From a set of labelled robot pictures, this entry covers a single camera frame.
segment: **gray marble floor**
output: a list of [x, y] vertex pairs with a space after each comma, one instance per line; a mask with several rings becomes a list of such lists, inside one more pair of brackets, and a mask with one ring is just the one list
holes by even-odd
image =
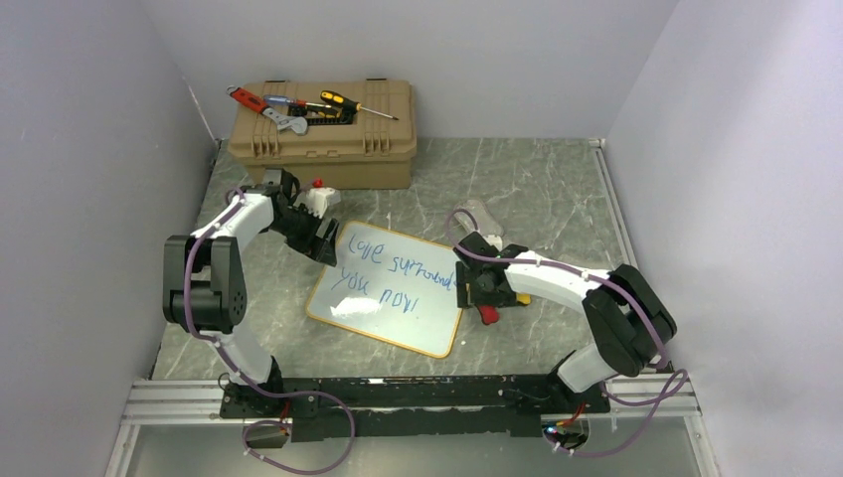
[[[249, 182], [225, 149], [197, 224], [224, 207], [225, 191]], [[329, 214], [446, 243], [444, 216], [468, 198], [486, 201], [506, 240], [544, 256], [590, 268], [622, 262], [604, 184], [584, 140], [420, 139], [409, 189], [343, 191]], [[308, 318], [304, 305], [321, 265], [290, 251], [281, 235], [258, 236], [244, 269], [246, 322], [288, 377], [546, 373], [591, 339], [585, 317], [535, 299], [502, 310], [488, 327], [467, 310], [451, 354], [429, 358]], [[207, 345], [167, 326], [153, 379], [209, 379], [224, 371]]]

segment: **tan plastic toolbox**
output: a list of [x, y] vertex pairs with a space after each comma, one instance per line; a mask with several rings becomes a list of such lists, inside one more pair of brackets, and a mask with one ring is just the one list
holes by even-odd
[[[283, 167], [302, 182], [318, 177], [336, 189], [410, 186], [410, 161], [416, 156], [416, 108], [407, 81], [267, 81], [243, 88], [261, 97], [281, 94], [310, 102], [323, 102], [319, 94], [329, 89], [399, 119], [359, 111], [351, 124], [309, 125], [307, 134], [298, 136], [289, 130], [278, 133], [269, 118], [239, 105], [229, 152], [255, 183], [263, 179], [265, 169]], [[275, 108], [288, 114], [286, 107]]]

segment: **red handle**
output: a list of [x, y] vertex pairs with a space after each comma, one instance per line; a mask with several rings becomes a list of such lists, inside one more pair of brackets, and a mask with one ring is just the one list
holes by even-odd
[[496, 310], [494, 306], [479, 305], [477, 306], [477, 311], [480, 312], [480, 321], [482, 321], [486, 326], [489, 326], [492, 323], [497, 323], [500, 319], [498, 310]]
[[261, 114], [264, 109], [269, 107], [269, 104], [267, 104], [266, 101], [241, 87], [230, 86], [227, 93], [238, 103], [258, 114]]

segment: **white wall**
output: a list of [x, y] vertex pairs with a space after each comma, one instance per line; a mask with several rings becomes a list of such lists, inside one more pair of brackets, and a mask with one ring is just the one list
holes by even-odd
[[213, 142], [134, 1], [0, 4], [0, 474], [105, 470]]
[[841, 475], [843, 5], [683, 0], [608, 135], [724, 475]]
[[419, 134], [605, 137], [677, 0], [144, 0], [211, 128], [229, 84], [411, 81]]

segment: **screwdriver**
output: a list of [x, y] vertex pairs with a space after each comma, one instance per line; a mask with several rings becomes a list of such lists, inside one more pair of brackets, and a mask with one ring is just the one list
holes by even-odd
[[321, 97], [323, 101], [325, 101], [329, 104], [333, 104], [335, 106], [339, 106], [339, 107], [342, 107], [344, 109], [352, 109], [352, 110], [355, 110], [355, 111], [359, 111], [359, 110], [363, 109], [364, 111], [371, 112], [372, 114], [378, 114], [379, 116], [389, 117], [390, 119], [392, 119], [394, 121], [398, 120], [396, 117], [390, 116], [386, 112], [376, 111], [374, 109], [369, 109], [368, 107], [364, 107], [363, 104], [361, 104], [357, 101], [352, 101], [351, 99], [343, 96], [342, 94], [340, 94], [338, 92], [324, 90], [319, 95], [319, 97]]
[[268, 102], [269, 105], [285, 105], [285, 106], [301, 106], [308, 111], [313, 111], [318, 113], [320, 116], [323, 117], [338, 117], [339, 112], [334, 109], [333, 107], [327, 104], [319, 104], [318, 102], [307, 102], [301, 99], [295, 99], [292, 97], [281, 96], [278, 94], [265, 94], [263, 96], [263, 100]]

